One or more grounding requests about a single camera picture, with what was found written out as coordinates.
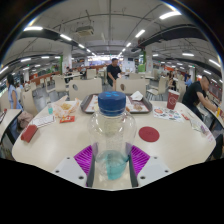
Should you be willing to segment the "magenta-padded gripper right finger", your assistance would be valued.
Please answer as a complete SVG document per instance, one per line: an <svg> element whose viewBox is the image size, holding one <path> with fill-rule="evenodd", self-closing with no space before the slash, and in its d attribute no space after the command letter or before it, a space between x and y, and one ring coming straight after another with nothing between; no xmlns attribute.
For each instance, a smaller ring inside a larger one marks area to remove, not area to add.
<svg viewBox="0 0 224 224"><path fill-rule="evenodd" d="M129 172L133 188L143 187L172 173L158 156L150 156L137 146L132 146L129 153Z"/></svg>

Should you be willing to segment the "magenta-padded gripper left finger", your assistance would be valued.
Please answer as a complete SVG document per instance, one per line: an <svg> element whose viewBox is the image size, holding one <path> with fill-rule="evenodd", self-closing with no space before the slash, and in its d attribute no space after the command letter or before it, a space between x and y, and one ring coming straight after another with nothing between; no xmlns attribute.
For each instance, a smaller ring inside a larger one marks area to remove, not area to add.
<svg viewBox="0 0 224 224"><path fill-rule="evenodd" d="M92 187L95 159L92 147L88 146L75 156L66 156L52 171L53 174L81 187Z"/></svg>

